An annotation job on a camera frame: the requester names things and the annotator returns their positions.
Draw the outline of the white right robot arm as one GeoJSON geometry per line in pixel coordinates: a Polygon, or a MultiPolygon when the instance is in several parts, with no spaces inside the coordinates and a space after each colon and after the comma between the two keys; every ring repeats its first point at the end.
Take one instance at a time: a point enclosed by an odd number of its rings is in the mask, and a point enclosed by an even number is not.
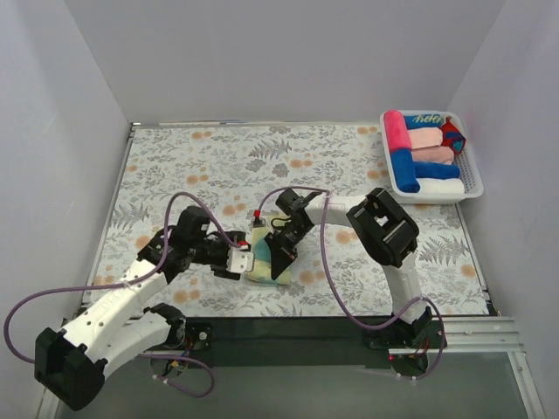
{"type": "Polygon", "coordinates": [[[270,252],[271,279],[276,280],[298,257],[297,245],[318,226],[323,271],[342,312],[367,332],[386,331],[406,347],[427,339],[435,307],[421,290],[416,270],[419,228],[410,215],[382,188],[363,196],[332,196],[325,189],[307,187],[301,196],[295,188],[280,188],[276,206],[286,223],[268,233],[264,241],[270,252]],[[373,326],[360,321],[345,306],[328,267],[325,245],[327,225],[353,229],[367,254],[383,268],[387,280],[391,317],[373,326]]]}

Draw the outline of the green yellow cloth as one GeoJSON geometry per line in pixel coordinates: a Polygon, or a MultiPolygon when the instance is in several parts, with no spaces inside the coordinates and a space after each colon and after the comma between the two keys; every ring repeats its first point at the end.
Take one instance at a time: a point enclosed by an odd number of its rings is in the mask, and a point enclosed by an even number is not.
{"type": "Polygon", "coordinates": [[[268,233],[273,231],[273,226],[282,227],[286,223],[284,216],[263,216],[263,225],[252,228],[252,253],[254,266],[252,271],[245,274],[246,278],[255,283],[267,285],[289,285],[292,273],[289,268],[283,271],[276,279],[272,279],[271,251],[265,241],[268,233]]]}

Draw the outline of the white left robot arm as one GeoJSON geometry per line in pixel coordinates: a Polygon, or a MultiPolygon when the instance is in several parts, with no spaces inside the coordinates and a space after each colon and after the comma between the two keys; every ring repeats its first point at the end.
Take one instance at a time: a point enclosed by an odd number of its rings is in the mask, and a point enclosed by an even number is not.
{"type": "Polygon", "coordinates": [[[197,207],[159,230],[137,254],[115,288],[82,314],[36,339],[34,375],[68,408],[79,411],[120,366],[152,348],[188,354],[210,345],[212,327],[191,324],[177,308],[148,301],[191,264],[215,276],[238,280],[253,267],[251,246],[239,230],[209,230],[210,217],[197,207]]]}

